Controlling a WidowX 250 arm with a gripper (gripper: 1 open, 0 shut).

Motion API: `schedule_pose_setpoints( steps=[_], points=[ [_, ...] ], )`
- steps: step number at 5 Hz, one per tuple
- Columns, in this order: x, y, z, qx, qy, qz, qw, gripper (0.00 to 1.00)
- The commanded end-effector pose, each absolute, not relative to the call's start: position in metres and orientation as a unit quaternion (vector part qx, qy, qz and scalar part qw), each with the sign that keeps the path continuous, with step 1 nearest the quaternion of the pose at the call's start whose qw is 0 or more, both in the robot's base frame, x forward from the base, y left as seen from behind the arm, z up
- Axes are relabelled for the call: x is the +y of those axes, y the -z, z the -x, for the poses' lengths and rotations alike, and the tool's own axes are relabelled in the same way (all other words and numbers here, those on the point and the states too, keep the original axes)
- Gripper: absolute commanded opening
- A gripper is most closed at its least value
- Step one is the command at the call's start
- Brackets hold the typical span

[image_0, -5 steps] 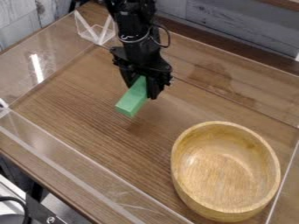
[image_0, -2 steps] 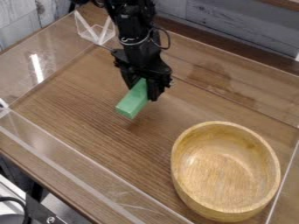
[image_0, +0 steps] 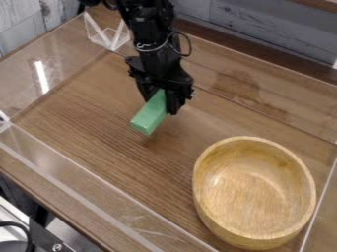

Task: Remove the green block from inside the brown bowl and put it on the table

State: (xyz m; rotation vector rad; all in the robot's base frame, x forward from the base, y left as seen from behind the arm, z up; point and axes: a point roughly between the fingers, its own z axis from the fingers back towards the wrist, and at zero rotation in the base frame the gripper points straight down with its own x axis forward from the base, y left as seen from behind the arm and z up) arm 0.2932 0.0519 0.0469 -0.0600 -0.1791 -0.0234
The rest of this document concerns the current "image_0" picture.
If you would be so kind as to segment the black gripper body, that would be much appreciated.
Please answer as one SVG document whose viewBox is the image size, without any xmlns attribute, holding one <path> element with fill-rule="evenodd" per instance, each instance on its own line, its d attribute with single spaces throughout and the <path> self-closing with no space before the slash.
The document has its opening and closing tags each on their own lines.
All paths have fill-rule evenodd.
<svg viewBox="0 0 337 252">
<path fill-rule="evenodd" d="M 191 99 L 193 78 L 181 67 L 181 58 L 188 54 L 181 52 L 180 41 L 167 40 L 160 44 L 136 42 L 133 49 L 137 55 L 125 58 L 133 79 L 149 79 L 163 91 L 187 89 Z"/>
</svg>

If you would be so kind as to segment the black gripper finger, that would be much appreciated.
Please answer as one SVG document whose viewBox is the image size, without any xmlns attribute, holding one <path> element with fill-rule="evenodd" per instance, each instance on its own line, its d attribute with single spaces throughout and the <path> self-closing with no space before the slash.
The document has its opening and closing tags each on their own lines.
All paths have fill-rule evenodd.
<svg viewBox="0 0 337 252">
<path fill-rule="evenodd" d="M 149 99 L 152 98 L 152 96 L 157 92 L 159 87 L 151 82 L 149 79 L 137 78 L 135 80 L 135 82 L 136 82 L 136 87 L 137 87 L 137 90 L 140 92 L 140 95 L 141 95 L 144 101 L 149 101 Z"/>
<path fill-rule="evenodd" d="M 189 98 L 189 91 L 187 89 L 165 90 L 164 95 L 167 113 L 176 115 L 179 109 L 185 104 L 185 100 Z"/>
</svg>

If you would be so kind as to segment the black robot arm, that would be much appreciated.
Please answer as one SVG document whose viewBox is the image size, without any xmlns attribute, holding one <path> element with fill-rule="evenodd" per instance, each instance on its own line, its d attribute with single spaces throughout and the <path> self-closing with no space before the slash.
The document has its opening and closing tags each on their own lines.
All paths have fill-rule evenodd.
<svg viewBox="0 0 337 252">
<path fill-rule="evenodd" d="M 192 98 L 193 78 L 181 67 L 192 53 L 188 36 L 175 30 L 175 5 L 171 0 L 77 0 L 84 6 L 103 3 L 116 10 L 132 34 L 136 56 L 128 56 L 128 74 L 145 101 L 164 92 L 165 112 L 176 115 Z"/>
</svg>

